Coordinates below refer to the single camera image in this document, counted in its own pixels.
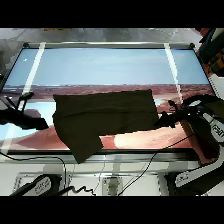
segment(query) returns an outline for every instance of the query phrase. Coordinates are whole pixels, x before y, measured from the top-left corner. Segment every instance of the metal frame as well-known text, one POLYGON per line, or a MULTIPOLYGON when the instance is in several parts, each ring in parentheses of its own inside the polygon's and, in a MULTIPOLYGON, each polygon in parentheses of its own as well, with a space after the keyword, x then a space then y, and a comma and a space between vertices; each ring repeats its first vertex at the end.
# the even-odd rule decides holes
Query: metal frame
MULTIPOLYGON (((187 50, 192 49, 192 44, 189 43, 169 43, 171 49, 180 49, 180 50, 187 50)), ((20 53, 23 49, 36 49, 39 48, 40 43, 24 43, 23 48, 20 50, 20 53)), ((128 49, 164 49, 164 43, 154 43, 154 42, 63 42, 63 43, 46 43, 45 49, 54 49, 54 48, 128 48, 128 49)), ((13 69, 16 60, 10 69, 9 73, 5 76, 4 82, 1 83, 0 91, 2 90, 3 86, 5 85, 11 70, 13 69)), ((95 155, 91 156, 87 159, 86 163, 102 163, 102 162, 113 162, 113 163, 125 163, 125 162, 146 162, 150 161, 154 153, 157 153, 156 157, 153 161, 159 162, 170 162, 170 161, 197 161, 198 157, 194 150, 187 149, 188 152, 183 152, 183 149, 175 148, 175 152, 173 149, 166 149, 158 152, 158 150, 103 150, 102 152, 96 153, 95 155)), ((74 157, 70 151, 65 152, 64 150, 57 150, 57 151, 33 151, 33 150, 9 150, 8 155, 12 155, 14 158, 22 159, 22 158, 29 158, 35 157, 33 155, 43 155, 50 156, 50 155, 57 155, 58 157, 62 158, 65 163, 76 163, 74 157)), ((59 160, 50 159, 50 158, 43 158, 37 160, 29 160, 29 161, 14 161, 5 159, 4 161, 0 162, 7 162, 7 163, 60 163, 59 160)))

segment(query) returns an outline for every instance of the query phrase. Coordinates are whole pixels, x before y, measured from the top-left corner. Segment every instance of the screen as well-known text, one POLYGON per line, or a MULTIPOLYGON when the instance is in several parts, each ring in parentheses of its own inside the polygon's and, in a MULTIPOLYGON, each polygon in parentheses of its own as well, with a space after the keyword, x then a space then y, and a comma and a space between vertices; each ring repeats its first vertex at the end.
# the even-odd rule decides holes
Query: screen
MULTIPOLYGON (((38 49, 23 49, 1 95, 18 100, 38 49)), ((170 113, 168 100, 180 102, 197 94, 213 94, 193 50, 171 49, 175 79, 165 49, 55 48, 45 49, 32 81, 34 96, 25 113, 45 118, 49 128, 22 130, 13 124, 0 125, 0 145, 8 149, 56 150, 68 148, 58 138, 52 115, 56 104, 53 94, 94 94, 151 89, 158 113, 170 113)), ((100 136, 104 149, 159 149, 171 145, 186 134, 176 128, 160 128, 109 136, 100 136)), ((190 148, 188 140, 173 146, 190 148)))

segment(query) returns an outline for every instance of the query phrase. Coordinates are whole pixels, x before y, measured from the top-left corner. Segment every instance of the white strip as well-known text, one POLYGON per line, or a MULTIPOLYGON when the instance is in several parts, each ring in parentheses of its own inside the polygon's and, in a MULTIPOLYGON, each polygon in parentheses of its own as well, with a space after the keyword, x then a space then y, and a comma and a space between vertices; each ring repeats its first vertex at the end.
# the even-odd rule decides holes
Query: white strip
POLYGON ((183 103, 181 88, 180 88, 180 85, 178 84, 178 80, 177 80, 177 74, 178 74, 177 67, 176 67, 173 55, 171 53, 171 50, 170 50, 170 45, 168 43, 164 43, 164 48, 165 48, 166 55, 167 55, 167 58, 168 58, 168 61, 169 61, 171 72, 173 74, 173 79, 174 79, 174 82, 175 82, 175 85, 176 85, 176 88, 177 88, 177 93, 180 97, 180 102, 183 103))
MULTIPOLYGON (((38 50, 38 52, 36 54, 36 57, 34 59, 33 66, 31 68, 30 73, 28 75, 28 78, 26 80, 26 84, 24 86, 22 94, 29 92, 31 87, 32 87, 32 83, 33 83, 34 77, 36 75, 37 69, 39 67, 41 57, 44 53, 45 44, 46 44, 45 42, 40 43, 39 50, 38 50)), ((23 106, 23 102, 20 103, 19 109, 21 109, 22 106, 23 106)), ((13 137, 14 137, 15 130, 16 130, 16 126, 14 124, 10 124, 10 126, 8 128, 8 131, 6 133, 3 145, 1 147, 1 152, 2 153, 4 153, 4 154, 8 153, 9 148, 10 148, 11 143, 12 143, 12 140, 13 140, 13 137)), ((7 158, 0 155, 0 161, 2 161, 2 160, 7 160, 7 158)))

